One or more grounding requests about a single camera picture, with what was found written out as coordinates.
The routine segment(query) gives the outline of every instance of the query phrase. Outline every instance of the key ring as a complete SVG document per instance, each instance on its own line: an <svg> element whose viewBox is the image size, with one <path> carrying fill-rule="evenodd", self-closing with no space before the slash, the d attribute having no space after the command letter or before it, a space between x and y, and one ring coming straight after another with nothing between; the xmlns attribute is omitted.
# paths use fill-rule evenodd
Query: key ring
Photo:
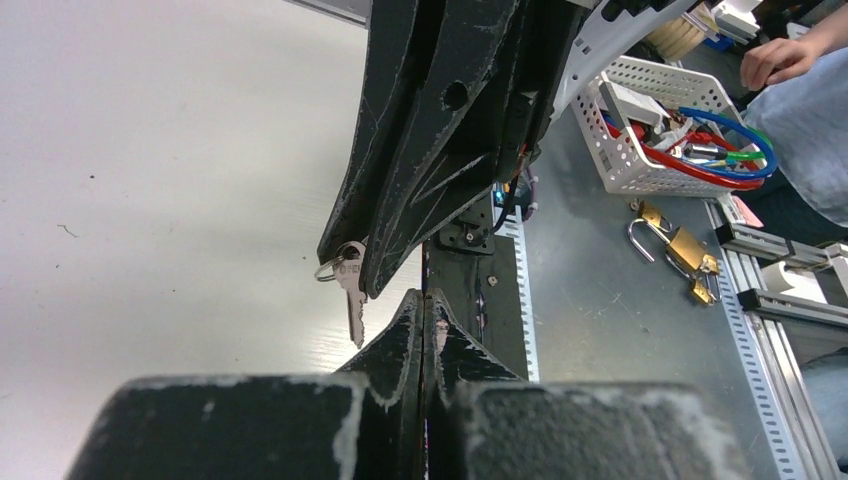
<svg viewBox="0 0 848 480"><path fill-rule="evenodd" d="M342 253L344 253L344 251L347 250L349 247L353 246L354 243L359 243L359 242L350 241L350 242L345 242L345 243L341 244L339 246L338 250L336 250L336 253L338 253L339 255L332 260L324 262L324 264L322 264L320 267L318 267L318 270L315 270L315 273L313 274L313 276L315 277L315 280L318 280L321 283L327 283L327 282L334 281L336 279L336 273L335 272L327 274L327 275L322 275L322 274L325 271L327 271L327 269L333 269L333 268L335 268L336 265L342 263L345 260L344 255L342 255ZM365 239L362 240L362 245L368 245L368 237L365 237Z"/></svg>

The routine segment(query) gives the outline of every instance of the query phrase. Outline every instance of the white plastic basket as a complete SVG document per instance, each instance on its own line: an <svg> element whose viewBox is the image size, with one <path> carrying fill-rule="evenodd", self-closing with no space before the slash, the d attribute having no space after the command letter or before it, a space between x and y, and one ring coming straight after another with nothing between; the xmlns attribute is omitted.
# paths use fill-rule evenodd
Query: white plastic basket
<svg viewBox="0 0 848 480"><path fill-rule="evenodd" d="M598 108L600 86L605 81L650 95L666 108L692 107L724 114L739 123L742 119L714 77L637 58L620 57L589 82L571 103L607 192L718 197L729 191L645 158L630 128L621 129L621 135L613 138ZM613 103L607 105L608 110L616 108L614 102L607 103ZM611 111L610 114L616 118L620 112Z"/></svg>

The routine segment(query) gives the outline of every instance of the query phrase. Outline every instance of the hand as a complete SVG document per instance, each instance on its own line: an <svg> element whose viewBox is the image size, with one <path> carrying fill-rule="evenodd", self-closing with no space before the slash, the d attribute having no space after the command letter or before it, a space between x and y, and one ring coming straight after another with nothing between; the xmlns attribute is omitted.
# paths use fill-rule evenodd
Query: hand
<svg viewBox="0 0 848 480"><path fill-rule="evenodd" d="M778 38L745 54L739 74L742 85L760 90L807 73L825 48L814 41Z"/></svg>

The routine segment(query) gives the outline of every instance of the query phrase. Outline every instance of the silver key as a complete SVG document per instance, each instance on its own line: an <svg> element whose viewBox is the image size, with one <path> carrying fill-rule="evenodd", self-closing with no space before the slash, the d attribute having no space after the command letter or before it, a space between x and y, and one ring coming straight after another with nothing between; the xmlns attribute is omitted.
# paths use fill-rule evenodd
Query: silver key
<svg viewBox="0 0 848 480"><path fill-rule="evenodd" d="M368 301L368 296L359 289L359 271L362 258L365 256L365 246L359 242L350 242L350 247L357 250L355 258L344 259L333 266L333 274L342 288L347 292L347 315L350 328L350 340L356 348L362 348L365 341L365 323L362 321L362 307Z"/></svg>

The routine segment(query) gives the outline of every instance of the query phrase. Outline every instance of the blue shirt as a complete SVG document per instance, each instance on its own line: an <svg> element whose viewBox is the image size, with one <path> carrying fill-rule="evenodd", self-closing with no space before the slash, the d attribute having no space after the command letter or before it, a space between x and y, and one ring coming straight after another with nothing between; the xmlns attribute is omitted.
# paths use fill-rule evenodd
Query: blue shirt
<svg viewBox="0 0 848 480"><path fill-rule="evenodd" d="M748 106L745 122L772 141L780 170L801 198L848 227L848 48L768 87Z"/></svg>

